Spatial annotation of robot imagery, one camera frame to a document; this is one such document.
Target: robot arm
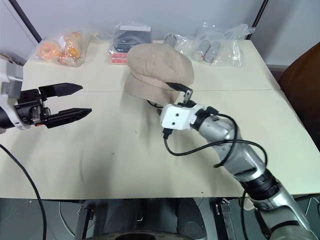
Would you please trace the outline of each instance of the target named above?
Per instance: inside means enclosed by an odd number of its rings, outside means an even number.
[[[38,89],[21,91],[23,67],[8,58],[0,58],[0,134],[16,127],[20,130],[30,125],[45,125],[53,128],[80,120],[88,115],[90,108],[72,108],[51,114],[45,101],[53,96],[71,95],[82,86],[73,83],[59,83],[41,86]]]
[[[171,87],[186,93],[183,103],[166,105],[160,115],[165,129],[194,129],[209,143],[232,140],[235,126],[227,118],[220,118],[212,107],[205,108],[190,100],[191,89]],[[238,131],[237,139],[241,140]],[[232,143],[212,146],[222,160],[228,154]],[[237,142],[231,155],[223,164],[225,169],[241,183],[250,200],[259,210],[262,220],[269,229],[271,240],[304,239],[316,240],[310,225],[299,206],[279,180],[266,168],[264,162],[247,143]]]

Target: white wall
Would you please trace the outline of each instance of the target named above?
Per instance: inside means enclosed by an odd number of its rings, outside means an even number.
[[[153,39],[169,32],[192,35],[203,22],[251,25],[262,0],[18,0],[41,37],[65,28],[98,27],[133,20],[152,26]]]
[[[320,0],[270,0],[251,40],[268,65],[289,66],[320,42]]]
[[[36,40],[15,13],[8,1],[0,0],[0,52],[24,63]]]

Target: plastic bag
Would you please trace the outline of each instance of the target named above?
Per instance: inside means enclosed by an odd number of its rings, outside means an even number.
[[[254,31],[247,24],[226,30],[204,23],[194,39],[192,58],[214,66],[241,67],[243,40]]]
[[[115,28],[115,35],[108,49],[112,64],[126,64],[127,53],[133,46],[152,43],[151,27],[146,24],[130,21],[119,23]]]
[[[169,33],[165,36],[163,43],[173,47],[179,53],[190,58],[193,51],[193,40],[194,37],[192,36]]]
[[[42,40],[29,59],[77,67],[84,63],[90,39],[98,39],[93,30],[79,30],[60,33]]]

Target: floor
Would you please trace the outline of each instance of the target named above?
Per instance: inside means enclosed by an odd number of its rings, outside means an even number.
[[[215,223],[211,214],[209,200],[207,198],[196,198],[202,213],[208,240],[216,240],[217,233]],[[303,211],[305,211],[308,200],[299,202]],[[47,217],[47,240],[72,240],[73,237],[65,229],[58,210],[58,202],[44,201],[44,207]],[[81,207],[77,203],[62,202],[61,212],[69,227],[75,231],[77,226],[77,212]],[[237,240],[243,240],[240,207],[238,200],[232,200],[229,205],[231,219]],[[311,228],[314,233],[320,237],[320,216],[317,212],[317,202],[312,200],[307,214]],[[89,222],[89,231],[87,237],[92,236],[95,219]],[[249,239],[264,240],[264,236],[259,231],[258,223],[254,212],[245,211],[245,224]],[[0,199],[0,240],[40,240],[42,239],[42,217],[41,211],[36,200],[29,199]]]

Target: table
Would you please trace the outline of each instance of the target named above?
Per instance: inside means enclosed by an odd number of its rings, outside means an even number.
[[[43,199],[238,197],[240,184],[218,162],[213,149],[175,157],[163,144],[156,110],[127,95],[129,69],[106,63],[107,43],[91,43],[78,68],[28,61],[23,89],[61,82],[84,87],[47,101],[61,108],[92,108],[80,121],[47,129],[8,129],[0,143],[22,162]],[[269,169],[291,194],[320,192],[320,154],[251,41],[242,68],[193,63],[192,99],[236,119],[244,139],[261,144]],[[176,152],[206,141],[194,131],[175,131]],[[0,197],[35,198],[20,169],[0,152]]]

